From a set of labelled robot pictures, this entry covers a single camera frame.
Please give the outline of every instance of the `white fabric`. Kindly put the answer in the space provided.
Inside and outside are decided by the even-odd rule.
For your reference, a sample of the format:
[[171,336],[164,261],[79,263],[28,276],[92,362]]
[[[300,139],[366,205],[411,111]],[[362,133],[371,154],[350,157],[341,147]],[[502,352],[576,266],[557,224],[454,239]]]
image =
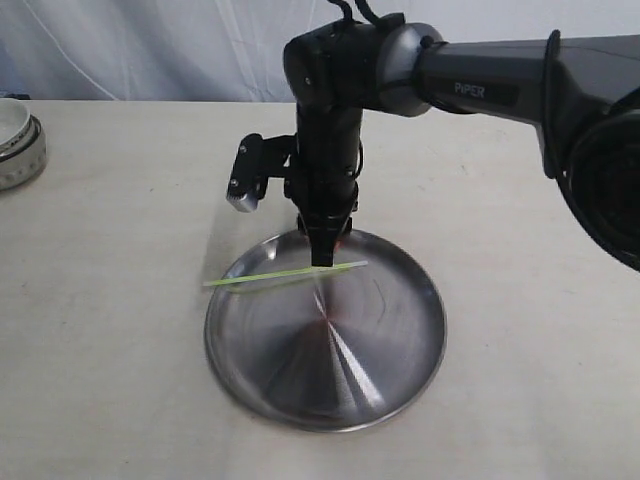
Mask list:
[[[449,41],[640,30],[637,0],[370,3]],[[283,101],[284,45],[339,16],[324,0],[0,0],[0,35],[34,98]]]

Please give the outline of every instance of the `table surface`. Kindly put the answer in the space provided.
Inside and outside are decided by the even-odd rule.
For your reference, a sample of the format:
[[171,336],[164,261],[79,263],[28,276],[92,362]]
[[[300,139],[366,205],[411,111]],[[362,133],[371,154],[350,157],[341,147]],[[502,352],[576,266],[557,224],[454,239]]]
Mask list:
[[214,380],[200,285],[292,228],[224,193],[292,105],[31,102],[50,163],[0,196],[0,478],[637,479],[640,275],[582,232],[530,126],[367,113],[356,228],[436,282],[448,346],[395,419],[322,435]]

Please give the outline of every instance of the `robotic arm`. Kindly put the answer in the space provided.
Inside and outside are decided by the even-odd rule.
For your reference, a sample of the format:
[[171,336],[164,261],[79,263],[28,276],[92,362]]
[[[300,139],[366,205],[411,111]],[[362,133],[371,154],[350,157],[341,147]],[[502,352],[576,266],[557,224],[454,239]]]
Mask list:
[[269,177],[285,179],[314,266],[331,266],[351,230],[362,169],[363,110],[414,117],[438,108],[530,124],[544,172],[609,254],[640,271],[640,35],[449,44],[403,14],[342,20],[284,50],[297,133],[246,137],[227,199],[252,211]]

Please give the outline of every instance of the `piper logo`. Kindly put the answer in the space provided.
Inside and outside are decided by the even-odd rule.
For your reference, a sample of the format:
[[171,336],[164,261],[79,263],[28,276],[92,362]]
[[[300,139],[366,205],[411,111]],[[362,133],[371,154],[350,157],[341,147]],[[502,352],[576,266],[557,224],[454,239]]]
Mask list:
[[455,92],[468,97],[484,99],[484,87],[471,85],[470,83],[456,82],[454,86]]

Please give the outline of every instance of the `white bowl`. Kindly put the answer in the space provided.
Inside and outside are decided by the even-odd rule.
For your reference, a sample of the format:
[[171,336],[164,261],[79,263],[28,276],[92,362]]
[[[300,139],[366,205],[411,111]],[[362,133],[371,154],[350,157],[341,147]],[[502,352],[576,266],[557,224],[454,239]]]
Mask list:
[[13,98],[0,98],[0,150],[18,140],[30,117],[31,112],[25,103]]

